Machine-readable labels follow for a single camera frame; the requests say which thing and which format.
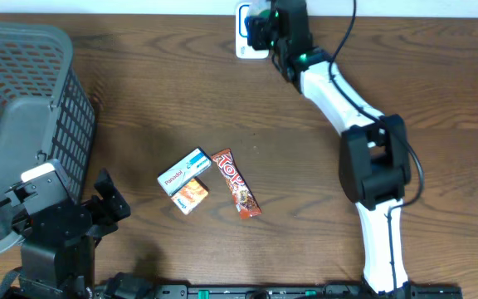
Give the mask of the green lid white jar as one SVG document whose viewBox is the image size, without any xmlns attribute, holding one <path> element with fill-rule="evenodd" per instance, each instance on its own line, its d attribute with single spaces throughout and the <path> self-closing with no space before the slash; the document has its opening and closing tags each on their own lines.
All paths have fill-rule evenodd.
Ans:
<svg viewBox="0 0 478 299">
<path fill-rule="evenodd" d="M 247 18 L 268 19 L 271 15 L 271 0 L 255 0 L 249 4 Z"/>
</svg>

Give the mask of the orange small box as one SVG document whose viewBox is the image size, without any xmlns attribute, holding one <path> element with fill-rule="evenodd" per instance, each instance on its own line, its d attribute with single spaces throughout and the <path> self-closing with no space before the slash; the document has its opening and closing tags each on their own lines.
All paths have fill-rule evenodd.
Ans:
<svg viewBox="0 0 478 299">
<path fill-rule="evenodd" d="M 208 195 L 206 186 L 198 178 L 193 178 L 171 199 L 184 215 L 189 215 Z"/>
</svg>

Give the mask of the white blue Panadol box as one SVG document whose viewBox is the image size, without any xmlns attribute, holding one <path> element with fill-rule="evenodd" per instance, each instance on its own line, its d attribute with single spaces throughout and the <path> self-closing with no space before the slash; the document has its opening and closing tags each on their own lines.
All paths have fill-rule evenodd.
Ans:
<svg viewBox="0 0 478 299">
<path fill-rule="evenodd" d="M 201 148 L 196 148 L 166 169 L 158 176 L 157 180 L 164 192 L 168 196 L 173 196 L 186 183 L 210 168 L 211 165 L 212 161 L 209 156 Z"/>
</svg>

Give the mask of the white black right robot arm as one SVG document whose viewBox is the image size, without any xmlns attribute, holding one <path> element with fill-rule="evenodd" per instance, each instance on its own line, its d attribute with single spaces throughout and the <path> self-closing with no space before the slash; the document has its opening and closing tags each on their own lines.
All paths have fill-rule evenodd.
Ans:
<svg viewBox="0 0 478 299">
<path fill-rule="evenodd" d="M 398 298 L 410 286 L 402 260 L 401 211 L 412 165 L 422 165 L 407 141 L 400 115 L 369 105 L 344 79 L 338 51 L 317 47 L 304 1 L 252 1 L 241 17 L 246 43 L 269 51 L 276 70 L 313 102 L 339 134 L 339 182 L 355 205 L 363 234 L 364 290 Z"/>
</svg>

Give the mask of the orange Top chocolate bar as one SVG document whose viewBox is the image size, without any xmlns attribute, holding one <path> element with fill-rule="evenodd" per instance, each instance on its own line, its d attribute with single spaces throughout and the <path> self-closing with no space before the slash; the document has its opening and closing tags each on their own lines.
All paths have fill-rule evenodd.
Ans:
<svg viewBox="0 0 478 299">
<path fill-rule="evenodd" d="M 231 191 L 234 205 L 241 219 L 253 218 L 262 214 L 251 189 L 237 168 L 230 149 L 224 149 L 212 156 L 220 173 Z"/>
</svg>

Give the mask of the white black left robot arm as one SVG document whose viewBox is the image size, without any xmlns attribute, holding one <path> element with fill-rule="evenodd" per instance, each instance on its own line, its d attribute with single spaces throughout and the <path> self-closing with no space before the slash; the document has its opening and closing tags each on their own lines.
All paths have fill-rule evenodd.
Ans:
<svg viewBox="0 0 478 299">
<path fill-rule="evenodd" d="M 51 171 L 7 191 L 18 207 L 12 230 L 23 239 L 22 264 L 3 278 L 0 298 L 94 296 L 95 249 L 131 214 L 106 169 L 94 187 L 97 193 L 79 203 Z"/>
</svg>

